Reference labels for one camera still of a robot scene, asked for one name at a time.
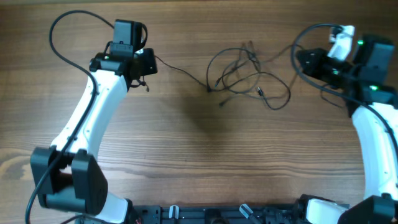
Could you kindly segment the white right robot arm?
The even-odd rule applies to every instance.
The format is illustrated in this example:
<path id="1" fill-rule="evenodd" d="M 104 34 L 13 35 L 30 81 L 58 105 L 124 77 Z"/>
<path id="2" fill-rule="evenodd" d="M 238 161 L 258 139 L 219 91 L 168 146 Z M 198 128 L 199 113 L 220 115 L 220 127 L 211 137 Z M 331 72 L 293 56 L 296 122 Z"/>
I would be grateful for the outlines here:
<path id="1" fill-rule="evenodd" d="M 394 53 L 391 40 L 364 35 L 347 62 L 352 36 L 338 34 L 331 50 L 294 50 L 300 76 L 331 86 L 344 99 L 358 135 L 365 174 L 364 199 L 345 208 L 320 198 L 303 205 L 309 223 L 397 223 L 397 92 L 383 84 Z"/>

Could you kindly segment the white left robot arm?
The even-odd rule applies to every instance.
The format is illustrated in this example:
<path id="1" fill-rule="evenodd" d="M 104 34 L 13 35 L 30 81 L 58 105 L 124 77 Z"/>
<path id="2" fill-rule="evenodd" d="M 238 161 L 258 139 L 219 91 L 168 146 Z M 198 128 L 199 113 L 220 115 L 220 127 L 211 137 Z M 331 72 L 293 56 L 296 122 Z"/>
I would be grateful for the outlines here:
<path id="1" fill-rule="evenodd" d="M 30 157 L 35 182 L 30 200 L 85 222 L 141 223 L 132 202 L 109 191 L 98 151 L 120 102 L 131 88 L 145 85 L 157 65 L 143 23 L 116 20 L 112 28 L 112 41 L 85 70 L 88 82 L 67 125 L 48 148 L 37 147 Z"/>

